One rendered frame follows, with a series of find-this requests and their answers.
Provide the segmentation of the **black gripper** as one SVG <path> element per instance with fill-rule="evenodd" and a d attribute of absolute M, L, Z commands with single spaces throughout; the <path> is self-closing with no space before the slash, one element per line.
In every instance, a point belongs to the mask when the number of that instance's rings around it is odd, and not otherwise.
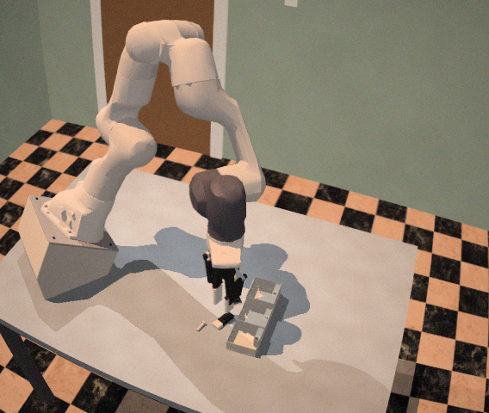
<path fill-rule="evenodd" d="M 241 274 L 239 272 L 239 268 L 213 268 L 209 251 L 204 253 L 202 256 L 206 265 L 207 282 L 213 284 L 215 305 L 222 300 L 222 283 L 224 282 L 222 282 L 222 276 L 223 280 L 225 280 L 225 313 L 228 313 L 234 307 L 234 300 L 241 296 L 244 285 L 244 281 L 242 280 L 245 280 L 247 275 Z M 235 279 L 234 275 L 236 275 Z"/>

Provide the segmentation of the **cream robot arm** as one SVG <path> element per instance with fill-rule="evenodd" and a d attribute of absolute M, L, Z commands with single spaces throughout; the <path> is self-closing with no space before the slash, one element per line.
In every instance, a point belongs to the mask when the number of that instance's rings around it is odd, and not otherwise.
<path fill-rule="evenodd" d="M 108 152 L 92 162 L 75 189 L 59 192 L 40 211 L 70 239 L 87 243 L 103 239 L 124 179 L 151 162 L 157 152 L 138 112 L 151 100 L 162 62 L 169 66 L 176 104 L 185 114 L 227 126 L 236 163 L 195 173 L 189 197 L 192 207 L 210 222 L 207 244 L 212 267 L 240 268 L 246 202 L 263 195 L 266 181 L 238 104 L 222 89 L 210 45 L 200 25 L 192 23 L 141 22 L 128 31 L 112 98 L 96 116 Z"/>

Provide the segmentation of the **grey rack of three bins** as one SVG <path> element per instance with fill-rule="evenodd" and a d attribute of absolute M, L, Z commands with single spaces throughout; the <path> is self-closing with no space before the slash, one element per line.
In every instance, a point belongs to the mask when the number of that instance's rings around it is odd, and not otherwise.
<path fill-rule="evenodd" d="M 282 283 L 255 276 L 244 305 L 226 340 L 226 349 L 256 356 L 281 289 Z"/>

